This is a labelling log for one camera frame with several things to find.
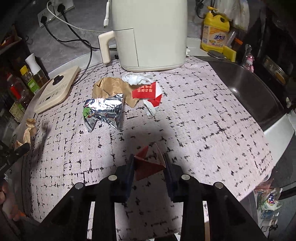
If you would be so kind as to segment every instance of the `air fryer handle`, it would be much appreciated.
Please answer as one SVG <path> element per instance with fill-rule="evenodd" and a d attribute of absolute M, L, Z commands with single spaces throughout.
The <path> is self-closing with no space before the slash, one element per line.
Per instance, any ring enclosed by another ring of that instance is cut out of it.
<path fill-rule="evenodd" d="M 115 38 L 114 31 L 106 32 L 98 36 L 101 55 L 104 64 L 107 64 L 111 61 L 110 50 L 109 50 L 109 41 Z"/>

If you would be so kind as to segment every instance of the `dark sink basin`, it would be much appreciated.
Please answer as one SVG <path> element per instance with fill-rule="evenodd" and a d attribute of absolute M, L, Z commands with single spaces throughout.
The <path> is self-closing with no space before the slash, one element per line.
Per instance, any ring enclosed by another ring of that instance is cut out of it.
<path fill-rule="evenodd" d="M 279 100 L 255 74 L 231 62 L 218 61 L 207 57 L 200 59 L 211 65 L 223 83 L 256 120 L 263 131 L 285 114 Z"/>

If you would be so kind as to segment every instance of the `faucet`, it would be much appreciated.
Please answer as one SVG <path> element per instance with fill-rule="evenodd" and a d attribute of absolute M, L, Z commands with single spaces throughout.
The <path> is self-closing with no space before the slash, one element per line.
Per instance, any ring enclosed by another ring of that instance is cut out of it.
<path fill-rule="evenodd" d="M 242 59 L 241 66 L 244 66 L 244 65 L 246 64 L 246 61 L 247 61 L 248 55 L 251 54 L 251 50 L 252 50 L 252 47 L 251 47 L 251 45 L 249 45 L 249 44 L 246 44 L 244 48 L 245 48 L 246 51 L 245 51 L 245 53 L 244 53 L 244 57 L 243 57 L 243 59 Z"/>

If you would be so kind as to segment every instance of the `yellow dish soap bottle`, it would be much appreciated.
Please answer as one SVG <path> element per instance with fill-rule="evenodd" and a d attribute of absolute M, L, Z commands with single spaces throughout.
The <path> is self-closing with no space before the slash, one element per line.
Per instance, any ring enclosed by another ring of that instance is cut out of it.
<path fill-rule="evenodd" d="M 211 10 L 216 10 L 215 8 L 208 7 L 208 9 L 210 11 L 204 20 L 201 47 L 207 52 L 215 50 L 222 53 L 228 38 L 229 21 L 221 15 L 214 16 Z"/>

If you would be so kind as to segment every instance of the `white cable connector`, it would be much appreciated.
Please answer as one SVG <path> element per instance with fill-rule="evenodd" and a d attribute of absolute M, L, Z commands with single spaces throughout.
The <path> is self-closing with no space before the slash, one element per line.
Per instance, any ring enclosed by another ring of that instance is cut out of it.
<path fill-rule="evenodd" d="M 88 29 L 83 29 L 83 28 L 78 28 L 78 27 L 76 27 L 76 26 L 74 26 L 74 25 L 72 25 L 72 24 L 70 24 L 70 23 L 67 23 L 66 21 L 64 21 L 64 20 L 62 20 L 62 19 L 60 19 L 58 16 L 56 16 L 49 8 L 48 8 L 48 3 L 49 3 L 50 1 L 48 1 L 47 2 L 47 4 L 46 4 L 46 8 L 47 8 L 47 10 L 53 15 L 53 16 L 55 16 L 58 20 L 60 20 L 60 21 L 62 21 L 63 23 L 65 23 L 65 24 L 68 24 L 69 26 L 71 26 L 71 27 L 73 27 L 73 28 L 76 28 L 76 29 L 79 29 L 79 30 L 82 30 L 82 31 L 89 31 L 89 32 L 96 32 L 96 33 L 104 33 L 104 32 L 102 32 L 102 31 L 96 31 L 96 30 L 88 30 Z"/>
<path fill-rule="evenodd" d="M 110 0 L 106 3 L 106 15 L 104 19 L 104 28 L 109 24 L 109 8 L 110 8 Z"/>

